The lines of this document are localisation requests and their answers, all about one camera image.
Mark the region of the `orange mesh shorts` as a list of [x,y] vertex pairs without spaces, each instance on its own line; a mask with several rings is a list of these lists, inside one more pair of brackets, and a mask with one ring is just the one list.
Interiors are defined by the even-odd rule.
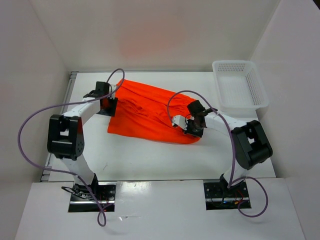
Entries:
[[173,94],[166,89],[126,79],[115,93],[118,102],[107,132],[172,144],[198,142],[199,137],[185,134],[181,128],[172,126],[167,104]]

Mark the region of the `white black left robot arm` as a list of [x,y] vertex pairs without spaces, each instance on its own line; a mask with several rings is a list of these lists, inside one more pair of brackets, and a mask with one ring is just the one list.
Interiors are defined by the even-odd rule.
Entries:
[[65,190],[80,199],[102,200],[108,196],[84,157],[83,126],[96,114],[115,115],[118,103],[116,89],[116,85],[98,81],[95,89],[85,94],[75,107],[61,115],[54,114],[49,119],[47,150],[72,173],[74,187]]

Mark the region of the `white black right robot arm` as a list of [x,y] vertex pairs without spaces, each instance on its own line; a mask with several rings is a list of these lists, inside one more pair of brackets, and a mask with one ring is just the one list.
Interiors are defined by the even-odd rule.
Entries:
[[187,105],[191,115],[184,124],[183,133],[201,138],[204,129],[216,130],[231,140],[231,167],[219,178],[219,191],[230,197],[245,180],[249,171],[273,155],[273,149],[261,123],[238,120],[215,109],[205,109],[199,100]]

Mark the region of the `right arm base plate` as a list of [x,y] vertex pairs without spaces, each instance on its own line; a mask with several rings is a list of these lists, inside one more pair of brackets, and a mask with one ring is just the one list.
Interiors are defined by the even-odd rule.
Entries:
[[218,180],[203,182],[207,211],[251,209],[247,184],[243,181],[231,190],[223,190]]

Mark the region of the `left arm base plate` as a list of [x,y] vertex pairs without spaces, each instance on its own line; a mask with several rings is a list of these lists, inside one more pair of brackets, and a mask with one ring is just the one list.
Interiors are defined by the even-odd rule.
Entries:
[[[116,182],[101,181],[98,183],[96,189],[93,190],[93,193],[104,212],[115,211],[116,186]],[[71,194],[68,208],[69,213],[100,211],[96,201],[85,187],[74,184],[73,187],[62,186],[61,188]]]

